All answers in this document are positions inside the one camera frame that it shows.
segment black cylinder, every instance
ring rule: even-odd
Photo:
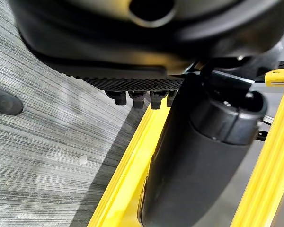
[[[263,96],[250,97],[216,100],[197,77],[185,80],[151,160],[139,213],[144,227],[191,227],[212,207],[266,113]]]

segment yellow metal frame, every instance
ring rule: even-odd
[[[265,77],[284,86],[284,70]],[[147,109],[88,227],[140,227],[137,210],[149,163],[169,108]],[[268,227],[284,193],[284,95],[231,227]]]
[[[284,69],[265,76],[284,87]],[[284,94],[231,227],[269,227],[284,194]]]

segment yellow rail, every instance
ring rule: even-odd
[[[144,180],[169,109],[148,107],[88,227],[141,227],[137,210]]]
[[[284,87],[284,69],[265,76]],[[231,227],[269,227],[284,194],[284,95]]]

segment metal bolt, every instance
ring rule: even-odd
[[[254,97],[254,94],[252,94],[251,92],[248,92],[246,95],[245,95],[246,98],[253,98]]]
[[[224,103],[224,105],[226,105],[228,107],[231,106],[231,104],[229,102],[227,102],[227,101],[224,101],[223,103]]]

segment gray striped carpet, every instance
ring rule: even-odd
[[[43,65],[0,0],[0,87],[24,111],[0,114],[0,227],[85,227],[145,110]],[[80,157],[87,155],[87,164]]]

